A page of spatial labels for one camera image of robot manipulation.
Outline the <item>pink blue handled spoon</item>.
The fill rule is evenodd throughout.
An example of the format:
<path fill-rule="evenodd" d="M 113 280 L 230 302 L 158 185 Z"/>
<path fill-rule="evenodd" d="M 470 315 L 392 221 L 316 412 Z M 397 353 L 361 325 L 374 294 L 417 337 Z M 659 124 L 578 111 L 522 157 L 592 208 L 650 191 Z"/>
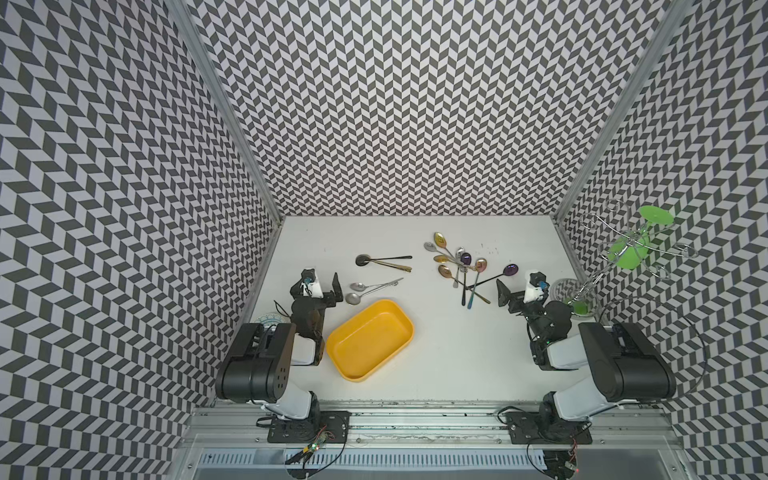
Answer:
<path fill-rule="evenodd" d="M 473 302 L 474 302 L 474 299 L 475 299 L 475 296 L 476 296 L 476 289 L 477 289 L 477 284 L 478 284 L 478 281 L 479 281 L 479 277 L 486 270 L 487 265 L 488 265 L 488 262 L 487 262 L 487 260 L 485 258 L 479 258 L 475 262 L 474 271 L 475 271 L 476 275 L 475 275 L 474 283 L 473 283 L 473 285 L 471 287 L 470 298 L 469 298 L 469 301 L 467 303 L 467 308 L 468 309 L 471 309 L 472 306 L 473 306 Z"/>

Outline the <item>yellow plastic storage box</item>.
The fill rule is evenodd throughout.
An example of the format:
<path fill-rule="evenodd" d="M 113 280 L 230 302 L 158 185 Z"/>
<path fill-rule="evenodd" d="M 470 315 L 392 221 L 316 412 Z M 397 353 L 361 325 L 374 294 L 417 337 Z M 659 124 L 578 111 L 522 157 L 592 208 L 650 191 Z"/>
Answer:
<path fill-rule="evenodd" d="M 407 347 L 414 324 L 393 300 L 372 303 L 331 332 L 327 355 L 347 381 L 362 382 Z"/>

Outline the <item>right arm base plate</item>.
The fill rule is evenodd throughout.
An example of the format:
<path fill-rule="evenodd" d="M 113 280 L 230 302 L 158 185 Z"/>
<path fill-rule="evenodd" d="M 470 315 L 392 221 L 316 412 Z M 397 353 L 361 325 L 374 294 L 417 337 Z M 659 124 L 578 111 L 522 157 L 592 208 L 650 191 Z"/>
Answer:
<path fill-rule="evenodd" d="M 517 410 L 505 412 L 503 419 L 514 445 L 593 443 L 589 422 L 567 421 L 557 416 L 544 418 L 539 413 Z"/>

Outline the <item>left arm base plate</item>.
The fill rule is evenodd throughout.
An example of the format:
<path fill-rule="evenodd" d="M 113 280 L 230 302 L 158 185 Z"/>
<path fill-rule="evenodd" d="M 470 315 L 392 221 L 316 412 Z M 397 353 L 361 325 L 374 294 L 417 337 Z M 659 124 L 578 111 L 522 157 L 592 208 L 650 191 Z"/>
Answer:
<path fill-rule="evenodd" d="M 273 444 L 309 444 L 322 428 L 330 433 L 331 444 L 343 444 L 348 437 L 351 413 L 349 411 L 321 411 L 304 420 L 272 419 L 267 442 Z"/>

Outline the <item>silver ornate spoon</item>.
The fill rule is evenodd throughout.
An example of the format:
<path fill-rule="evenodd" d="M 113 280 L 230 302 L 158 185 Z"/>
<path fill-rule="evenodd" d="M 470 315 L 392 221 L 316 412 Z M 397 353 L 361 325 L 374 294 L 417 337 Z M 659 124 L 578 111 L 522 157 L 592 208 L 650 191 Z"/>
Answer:
<path fill-rule="evenodd" d="M 390 281 L 390 282 L 385 282 L 385 283 L 380 283 L 380 284 L 364 284 L 362 282 L 353 282 L 353 283 L 350 284 L 350 289 L 352 291 L 362 293 L 362 292 L 365 292 L 367 290 L 376 289 L 376 288 L 379 288 L 379 287 L 390 286 L 390 285 L 396 286 L 399 283 L 400 280 L 402 280 L 402 278 L 398 278 L 396 280 L 393 280 L 393 281 Z"/>

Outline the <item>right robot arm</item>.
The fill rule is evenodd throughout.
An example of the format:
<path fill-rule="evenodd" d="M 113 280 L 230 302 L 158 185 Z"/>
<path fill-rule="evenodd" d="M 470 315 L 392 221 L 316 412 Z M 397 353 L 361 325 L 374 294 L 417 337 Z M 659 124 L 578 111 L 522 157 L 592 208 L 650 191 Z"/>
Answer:
<path fill-rule="evenodd" d="M 513 292 L 500 280 L 496 286 L 498 305 L 525 320 L 536 366 L 550 372 L 589 370 L 574 385 L 543 397 L 536 415 L 540 429 L 581 426 L 621 404 L 675 395 L 670 365 L 637 325 L 582 322 L 573 334 L 572 307 L 548 299 L 549 283 L 540 273 L 531 276 L 522 291 Z"/>

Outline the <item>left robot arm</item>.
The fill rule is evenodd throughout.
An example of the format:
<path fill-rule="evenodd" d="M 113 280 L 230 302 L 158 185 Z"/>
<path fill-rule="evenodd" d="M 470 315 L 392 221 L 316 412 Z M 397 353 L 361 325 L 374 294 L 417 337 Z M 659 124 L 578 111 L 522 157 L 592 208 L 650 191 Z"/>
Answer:
<path fill-rule="evenodd" d="M 325 351 L 326 310 L 343 301 L 338 276 L 322 289 L 316 270 L 305 269 L 291 286 L 290 310 L 274 304 L 278 321 L 240 327 L 215 380 L 216 397 L 261 407 L 288 422 L 320 421 L 315 393 L 289 379 L 293 366 L 317 366 Z"/>

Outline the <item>plain silver spoon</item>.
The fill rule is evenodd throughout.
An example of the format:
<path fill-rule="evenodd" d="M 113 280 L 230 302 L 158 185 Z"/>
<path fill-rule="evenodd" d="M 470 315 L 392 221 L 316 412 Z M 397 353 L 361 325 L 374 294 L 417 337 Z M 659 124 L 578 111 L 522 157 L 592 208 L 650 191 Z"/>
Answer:
<path fill-rule="evenodd" d="M 345 295 L 345 302 L 350 305 L 359 305 L 362 299 L 369 294 L 379 292 L 388 287 L 397 286 L 400 279 L 377 285 L 365 285 L 360 282 L 350 285 L 351 291 Z"/>

